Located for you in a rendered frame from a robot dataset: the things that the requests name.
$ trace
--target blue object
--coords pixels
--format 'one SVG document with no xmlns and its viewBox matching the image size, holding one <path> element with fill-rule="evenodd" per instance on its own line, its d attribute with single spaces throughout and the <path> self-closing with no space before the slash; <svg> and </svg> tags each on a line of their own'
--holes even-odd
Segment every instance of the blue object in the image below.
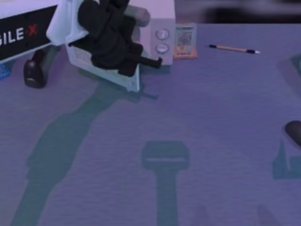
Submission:
<svg viewBox="0 0 301 226">
<path fill-rule="evenodd" d="M 10 70 L 4 64 L 0 64 L 0 80 L 7 78 L 9 75 Z"/>
</svg>

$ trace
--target robotic arm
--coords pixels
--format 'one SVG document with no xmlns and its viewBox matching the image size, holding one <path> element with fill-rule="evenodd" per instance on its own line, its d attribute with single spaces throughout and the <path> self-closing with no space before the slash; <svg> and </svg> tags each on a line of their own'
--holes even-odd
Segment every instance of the robotic arm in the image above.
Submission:
<svg viewBox="0 0 301 226">
<path fill-rule="evenodd" d="M 139 83 L 138 64 L 161 67 L 161 58 L 143 57 L 143 46 L 131 39 L 134 27 L 146 26 L 150 14 L 130 6 L 129 0 L 20 1 L 0 0 L 0 64 L 47 46 L 66 45 L 67 50 L 89 53 L 95 70 L 118 72 L 119 79 L 101 77 L 127 88 L 121 81 Z M 8 16 L 6 11 L 16 8 L 12 4 L 18 4 L 20 10 Z"/>
</svg>

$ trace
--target blue table surface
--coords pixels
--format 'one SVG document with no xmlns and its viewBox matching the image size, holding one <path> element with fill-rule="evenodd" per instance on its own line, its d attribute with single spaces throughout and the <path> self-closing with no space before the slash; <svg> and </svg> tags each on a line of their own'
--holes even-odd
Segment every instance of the blue table surface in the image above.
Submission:
<svg viewBox="0 0 301 226">
<path fill-rule="evenodd" d="M 250 48 L 259 55 L 206 48 Z M 181 142 L 179 226 L 300 226 L 301 180 L 274 178 L 301 119 L 301 25 L 198 25 L 198 59 L 144 69 L 145 93 L 83 75 L 62 51 L 44 89 L 20 58 L 0 82 L 0 226 L 163 226 L 148 142 Z M 165 226 L 176 226 L 167 223 Z"/>
</svg>

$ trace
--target marker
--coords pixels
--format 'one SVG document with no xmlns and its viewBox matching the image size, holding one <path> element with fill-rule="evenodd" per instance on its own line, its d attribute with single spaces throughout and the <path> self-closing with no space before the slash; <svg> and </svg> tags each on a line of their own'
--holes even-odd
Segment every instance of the marker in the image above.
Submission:
<svg viewBox="0 0 301 226">
<path fill-rule="evenodd" d="M 216 45 L 209 45 L 210 48 L 219 48 L 224 50 L 231 50 L 231 51 L 237 51 L 237 52 L 245 52 L 245 53 L 252 53 L 252 54 L 260 54 L 257 50 L 252 49 L 245 49 L 245 48 L 234 48 L 234 47 L 227 47 L 227 46 L 216 46 Z"/>
</svg>

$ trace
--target red letter x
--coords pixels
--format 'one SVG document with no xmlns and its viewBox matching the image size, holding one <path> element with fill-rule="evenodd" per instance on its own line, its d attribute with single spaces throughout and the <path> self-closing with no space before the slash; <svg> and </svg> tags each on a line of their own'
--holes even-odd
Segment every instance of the red letter x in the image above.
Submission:
<svg viewBox="0 0 301 226">
<path fill-rule="evenodd" d="M 34 34 L 37 34 L 36 32 L 37 24 L 34 25 L 28 25 L 28 31 L 26 32 L 29 36 L 32 36 Z"/>
</svg>

